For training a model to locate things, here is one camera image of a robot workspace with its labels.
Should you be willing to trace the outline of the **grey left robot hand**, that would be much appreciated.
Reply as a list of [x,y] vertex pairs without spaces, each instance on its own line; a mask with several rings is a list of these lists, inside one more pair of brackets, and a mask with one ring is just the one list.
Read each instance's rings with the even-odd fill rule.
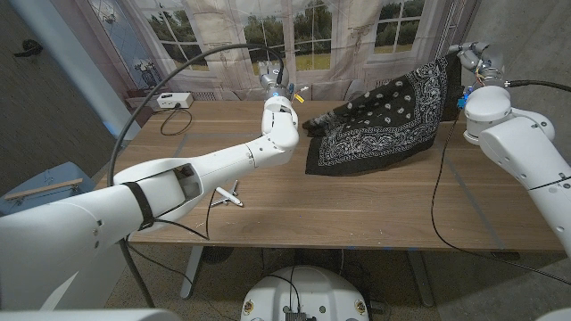
[[289,72],[286,67],[280,69],[279,62],[258,62],[260,82],[265,91],[265,99],[273,96],[284,96],[290,100],[293,86],[289,82]]

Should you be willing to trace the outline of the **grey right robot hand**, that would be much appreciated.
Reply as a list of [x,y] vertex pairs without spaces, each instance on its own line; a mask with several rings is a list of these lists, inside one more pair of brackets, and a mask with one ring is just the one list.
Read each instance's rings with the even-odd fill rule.
[[474,74],[479,86],[505,87],[502,50],[485,42],[450,45],[448,54],[456,54],[461,65]]

